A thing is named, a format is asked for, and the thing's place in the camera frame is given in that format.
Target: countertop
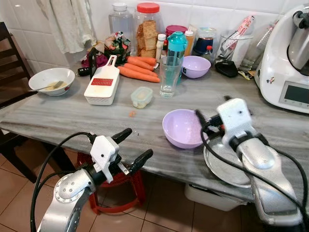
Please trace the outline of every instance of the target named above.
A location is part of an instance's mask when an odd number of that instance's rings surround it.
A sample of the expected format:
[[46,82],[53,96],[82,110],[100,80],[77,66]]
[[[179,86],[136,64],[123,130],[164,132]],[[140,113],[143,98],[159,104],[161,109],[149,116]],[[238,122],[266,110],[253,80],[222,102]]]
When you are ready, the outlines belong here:
[[[126,163],[132,162],[143,151],[151,148],[154,155],[144,170],[185,183],[215,190],[245,201],[253,201],[250,188],[238,188],[217,178],[205,164],[202,146],[183,150],[174,147],[164,136],[162,119],[174,109],[200,109],[206,116],[216,114],[216,107],[224,102],[224,95],[242,98],[252,111],[253,126],[280,150],[292,154],[309,176],[309,117],[286,111],[268,104],[261,96],[254,80],[243,77],[228,78],[214,69],[198,79],[182,78],[176,95],[164,99],[159,95],[160,84],[129,79],[121,76],[111,106],[94,106],[87,103],[84,91],[90,79],[76,77],[70,90],[63,96],[50,97],[41,93],[29,97],[21,106],[1,110],[2,129],[29,138],[57,144],[78,131],[91,131],[112,136],[123,129],[133,129],[120,144],[119,154]],[[154,90],[152,101],[144,108],[132,106],[130,94],[138,87]],[[136,115],[130,117],[131,111]],[[89,153],[90,143],[79,136],[65,147]],[[292,183],[297,197],[302,199],[302,181],[299,171],[282,158],[282,169]]]

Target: metal plate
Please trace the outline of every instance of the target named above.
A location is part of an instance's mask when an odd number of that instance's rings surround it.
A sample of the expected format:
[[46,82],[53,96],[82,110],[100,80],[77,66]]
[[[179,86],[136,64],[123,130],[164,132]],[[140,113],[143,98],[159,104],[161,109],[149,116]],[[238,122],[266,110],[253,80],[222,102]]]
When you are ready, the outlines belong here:
[[[236,153],[230,147],[224,146],[220,137],[211,140],[209,145],[218,155],[242,166],[242,162],[238,159]],[[221,180],[241,188],[251,187],[250,179],[243,171],[217,159],[206,147],[204,147],[204,159],[209,169]]]

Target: white grater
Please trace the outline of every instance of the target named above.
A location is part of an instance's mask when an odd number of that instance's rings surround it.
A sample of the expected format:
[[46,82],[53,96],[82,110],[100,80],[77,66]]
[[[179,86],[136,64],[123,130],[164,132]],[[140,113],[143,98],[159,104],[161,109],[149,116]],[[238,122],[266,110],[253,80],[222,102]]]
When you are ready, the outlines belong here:
[[119,83],[119,69],[115,67],[116,55],[110,56],[107,64],[96,70],[84,96],[92,105],[111,105]]

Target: red lid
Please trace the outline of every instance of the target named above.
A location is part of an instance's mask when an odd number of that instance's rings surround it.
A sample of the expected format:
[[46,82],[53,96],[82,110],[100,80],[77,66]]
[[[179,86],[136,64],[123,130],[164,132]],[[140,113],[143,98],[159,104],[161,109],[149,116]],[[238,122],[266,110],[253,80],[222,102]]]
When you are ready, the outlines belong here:
[[176,31],[180,31],[182,33],[185,33],[185,31],[188,30],[188,28],[184,26],[179,26],[179,25],[169,25],[166,27],[166,34],[167,36],[173,34]]
[[158,13],[160,10],[159,4],[144,2],[137,4],[137,11],[141,13]]

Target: blue lid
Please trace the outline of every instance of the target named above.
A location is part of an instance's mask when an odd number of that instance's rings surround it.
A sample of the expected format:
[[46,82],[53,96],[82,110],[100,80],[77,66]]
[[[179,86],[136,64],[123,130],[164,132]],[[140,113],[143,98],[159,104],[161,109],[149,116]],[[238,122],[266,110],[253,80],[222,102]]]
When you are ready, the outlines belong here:
[[188,41],[185,35],[181,31],[176,31],[168,36],[169,50],[175,52],[181,52],[188,46]]

